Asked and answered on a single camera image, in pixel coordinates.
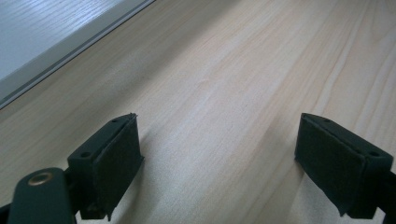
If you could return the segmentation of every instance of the screw hole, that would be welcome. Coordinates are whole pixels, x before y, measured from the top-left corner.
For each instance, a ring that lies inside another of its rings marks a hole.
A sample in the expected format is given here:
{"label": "screw hole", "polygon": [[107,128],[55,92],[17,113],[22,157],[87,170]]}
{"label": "screw hole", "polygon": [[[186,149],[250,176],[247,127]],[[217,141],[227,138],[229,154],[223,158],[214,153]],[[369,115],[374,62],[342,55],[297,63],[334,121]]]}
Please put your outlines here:
{"label": "screw hole", "polygon": [[82,158],[87,158],[89,156],[91,156],[91,152],[83,152],[83,153],[81,153],[81,157]]}
{"label": "screw hole", "polygon": [[370,155],[372,155],[374,157],[379,157],[379,154],[377,152],[370,152]]}
{"label": "screw hole", "polygon": [[30,178],[28,184],[30,186],[38,186],[48,182],[51,179],[52,179],[52,173],[45,172]]}

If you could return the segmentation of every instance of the black plastic part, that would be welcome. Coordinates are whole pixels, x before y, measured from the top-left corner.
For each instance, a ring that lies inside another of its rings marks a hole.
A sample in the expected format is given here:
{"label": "black plastic part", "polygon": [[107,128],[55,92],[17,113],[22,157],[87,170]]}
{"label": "black plastic part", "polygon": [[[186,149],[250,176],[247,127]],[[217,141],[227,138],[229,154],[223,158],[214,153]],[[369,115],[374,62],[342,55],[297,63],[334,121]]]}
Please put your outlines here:
{"label": "black plastic part", "polygon": [[379,184],[378,207],[387,214],[384,223],[396,223],[396,174],[389,172]]}
{"label": "black plastic part", "polygon": [[140,155],[136,114],[111,120],[67,159],[69,179],[84,197],[82,219],[111,219],[130,186],[143,157]]}
{"label": "black plastic part", "polygon": [[69,168],[64,171],[64,177],[66,178],[72,211],[73,214],[76,214],[80,209],[83,208],[82,202],[84,197],[81,196],[82,194],[80,188],[78,187],[77,180],[72,179]]}
{"label": "black plastic part", "polygon": [[0,224],[7,224],[10,207],[11,207],[10,203],[4,205],[3,207],[0,207]]}
{"label": "black plastic part", "polygon": [[387,152],[329,119],[302,114],[295,158],[341,216],[373,218],[393,162]]}
{"label": "black plastic part", "polygon": [[31,223],[75,223],[63,170],[36,171],[18,183],[8,224]]}

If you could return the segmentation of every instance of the table surface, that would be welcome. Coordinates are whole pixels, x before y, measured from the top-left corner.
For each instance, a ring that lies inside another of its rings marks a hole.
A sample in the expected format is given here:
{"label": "table surface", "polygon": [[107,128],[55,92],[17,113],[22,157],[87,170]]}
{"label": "table surface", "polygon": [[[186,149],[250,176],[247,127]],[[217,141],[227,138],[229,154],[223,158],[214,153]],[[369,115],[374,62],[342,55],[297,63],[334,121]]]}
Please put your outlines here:
{"label": "table surface", "polygon": [[0,108],[152,0],[0,2]]}
{"label": "table surface", "polygon": [[111,223],[380,223],[339,217],[293,151],[307,112],[395,156],[395,87],[395,1],[157,1],[0,110],[0,204],[135,112]]}

